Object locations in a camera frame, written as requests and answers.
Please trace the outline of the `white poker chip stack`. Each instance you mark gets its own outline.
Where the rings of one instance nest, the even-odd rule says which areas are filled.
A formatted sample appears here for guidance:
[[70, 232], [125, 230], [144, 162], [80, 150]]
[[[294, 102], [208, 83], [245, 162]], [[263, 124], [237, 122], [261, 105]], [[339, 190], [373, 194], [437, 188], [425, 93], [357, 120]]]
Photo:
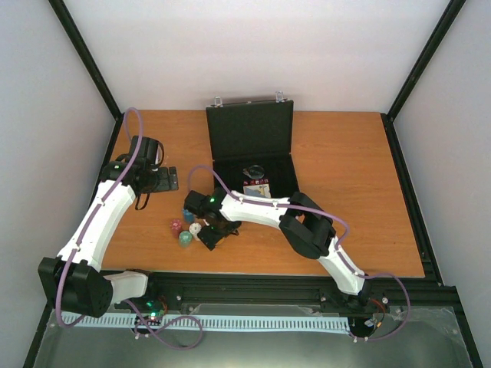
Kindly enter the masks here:
[[198, 222], [194, 222], [189, 225], [189, 233], [192, 235], [192, 237], [199, 241], [199, 233], [201, 232], [202, 226]]

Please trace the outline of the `green poker chip stack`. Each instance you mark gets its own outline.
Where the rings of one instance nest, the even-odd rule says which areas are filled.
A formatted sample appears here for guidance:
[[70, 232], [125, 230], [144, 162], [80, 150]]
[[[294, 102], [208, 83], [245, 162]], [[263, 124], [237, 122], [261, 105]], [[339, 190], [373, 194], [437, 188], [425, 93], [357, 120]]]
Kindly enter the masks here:
[[188, 231], [182, 231], [179, 234], [178, 242], [181, 248], [187, 248], [191, 245], [193, 235]]

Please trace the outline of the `blue poker chip stack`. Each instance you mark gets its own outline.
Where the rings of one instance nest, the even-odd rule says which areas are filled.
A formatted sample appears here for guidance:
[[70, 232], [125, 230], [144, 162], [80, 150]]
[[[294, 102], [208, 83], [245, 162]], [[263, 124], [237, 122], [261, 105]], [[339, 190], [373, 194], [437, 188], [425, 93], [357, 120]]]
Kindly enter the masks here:
[[192, 212], [190, 212], [189, 210], [187, 209], [183, 209], [182, 210], [182, 214], [183, 214], [183, 219], [186, 223], [188, 224], [192, 224], [195, 222], [195, 216]]

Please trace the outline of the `red poker chip stack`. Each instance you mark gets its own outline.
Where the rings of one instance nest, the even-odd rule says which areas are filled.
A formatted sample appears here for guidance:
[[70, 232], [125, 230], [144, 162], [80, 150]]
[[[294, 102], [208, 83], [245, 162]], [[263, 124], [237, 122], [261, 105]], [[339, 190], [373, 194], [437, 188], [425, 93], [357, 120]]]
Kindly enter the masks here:
[[172, 236], [176, 239], [179, 238], [180, 233], [183, 231], [183, 223], [181, 222], [180, 219], [172, 219], [170, 222], [170, 231], [172, 233]]

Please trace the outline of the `blue playing card deck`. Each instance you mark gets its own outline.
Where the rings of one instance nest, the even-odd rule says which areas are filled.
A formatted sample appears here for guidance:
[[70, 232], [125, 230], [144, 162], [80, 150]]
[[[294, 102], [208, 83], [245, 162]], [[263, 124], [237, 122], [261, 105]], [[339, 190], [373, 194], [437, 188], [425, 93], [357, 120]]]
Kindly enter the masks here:
[[247, 196], [254, 196], [260, 198], [268, 198], [270, 199], [270, 187], [269, 184], [255, 184], [255, 185], [247, 185], [243, 187], [243, 193]]

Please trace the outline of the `clear round disc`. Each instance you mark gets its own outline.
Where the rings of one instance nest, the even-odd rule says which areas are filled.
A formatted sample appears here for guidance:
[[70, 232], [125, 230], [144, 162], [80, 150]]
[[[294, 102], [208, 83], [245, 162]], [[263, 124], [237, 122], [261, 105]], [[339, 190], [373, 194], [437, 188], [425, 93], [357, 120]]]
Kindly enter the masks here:
[[251, 165], [243, 170], [243, 173], [250, 179], [262, 179], [265, 176], [265, 170], [260, 165]]

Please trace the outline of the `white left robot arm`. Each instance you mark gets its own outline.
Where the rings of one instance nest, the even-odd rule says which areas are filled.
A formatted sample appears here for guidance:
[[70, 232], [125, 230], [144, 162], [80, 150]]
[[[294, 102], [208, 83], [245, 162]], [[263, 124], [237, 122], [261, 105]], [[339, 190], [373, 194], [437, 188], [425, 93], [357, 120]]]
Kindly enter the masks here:
[[38, 274], [56, 314], [64, 311], [101, 317], [113, 304], [131, 299], [152, 308], [160, 290], [149, 274], [137, 269], [101, 274], [102, 261], [120, 220], [134, 207], [146, 207], [141, 198], [179, 188], [176, 168], [152, 169], [145, 164], [112, 161], [100, 174], [96, 195], [69, 242], [54, 258], [43, 258]]

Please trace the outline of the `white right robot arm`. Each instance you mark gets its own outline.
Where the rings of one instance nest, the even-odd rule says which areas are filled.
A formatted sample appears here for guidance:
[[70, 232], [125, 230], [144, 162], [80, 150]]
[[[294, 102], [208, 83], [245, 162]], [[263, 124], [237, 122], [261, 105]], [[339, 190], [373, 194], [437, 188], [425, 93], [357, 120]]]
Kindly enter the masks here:
[[346, 305], [353, 309], [367, 305], [370, 288], [366, 274], [342, 248], [332, 216], [306, 194], [295, 192], [289, 198], [270, 199], [216, 188], [212, 195], [189, 192], [183, 207], [205, 222], [198, 239], [210, 251], [230, 235], [238, 235], [243, 222], [275, 228], [297, 254], [322, 265]]

